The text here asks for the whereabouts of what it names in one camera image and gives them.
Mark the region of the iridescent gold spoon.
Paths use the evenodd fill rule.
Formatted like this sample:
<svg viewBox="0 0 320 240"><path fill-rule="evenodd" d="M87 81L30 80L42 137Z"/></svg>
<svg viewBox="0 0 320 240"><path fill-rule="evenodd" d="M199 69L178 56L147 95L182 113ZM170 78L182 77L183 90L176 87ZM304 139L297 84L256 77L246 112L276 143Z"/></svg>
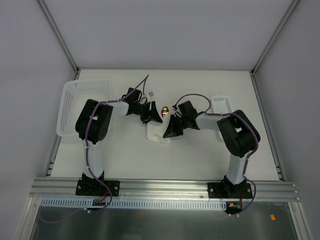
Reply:
<svg viewBox="0 0 320 240"><path fill-rule="evenodd" d="M164 118L168 113L169 113L169 108L167 106L164 106L162 109L161 109L161 117Z"/></svg>

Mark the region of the white paper napkin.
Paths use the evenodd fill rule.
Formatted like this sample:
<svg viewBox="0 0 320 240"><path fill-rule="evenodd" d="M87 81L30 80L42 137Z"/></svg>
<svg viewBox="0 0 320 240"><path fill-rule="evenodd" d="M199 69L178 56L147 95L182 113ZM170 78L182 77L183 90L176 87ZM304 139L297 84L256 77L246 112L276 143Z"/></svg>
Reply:
<svg viewBox="0 0 320 240"><path fill-rule="evenodd" d="M171 140L169 138L163 138L167 127L167 123L148 122L146 125L146 138L151 142L170 144Z"/></svg>

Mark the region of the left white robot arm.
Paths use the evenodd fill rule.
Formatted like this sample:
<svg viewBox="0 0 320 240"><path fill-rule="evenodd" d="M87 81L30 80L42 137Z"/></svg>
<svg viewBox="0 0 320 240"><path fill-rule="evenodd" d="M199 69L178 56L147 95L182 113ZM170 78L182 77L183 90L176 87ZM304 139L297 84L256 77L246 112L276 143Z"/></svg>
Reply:
<svg viewBox="0 0 320 240"><path fill-rule="evenodd" d="M137 115L142 123L162 123L155 101L141 103L143 92L130 87L119 100L97 101L88 99L76 121L75 131L83 142L85 169L77 182L77 196L98 196L108 193L104 183L102 141L112 117Z"/></svg>

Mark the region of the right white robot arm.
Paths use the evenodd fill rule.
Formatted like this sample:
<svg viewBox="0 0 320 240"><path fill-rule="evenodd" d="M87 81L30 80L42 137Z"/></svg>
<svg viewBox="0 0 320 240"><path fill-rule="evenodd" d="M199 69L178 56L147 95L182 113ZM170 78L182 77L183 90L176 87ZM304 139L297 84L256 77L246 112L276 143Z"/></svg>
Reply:
<svg viewBox="0 0 320 240"><path fill-rule="evenodd" d="M220 132L230 152L226 175L213 192L218 196L235 198L244 189L249 158L258 147L261 137L242 110L231 113L197 112L188 100L178 105L179 113L169 119L164 138L182 136L185 129Z"/></svg>

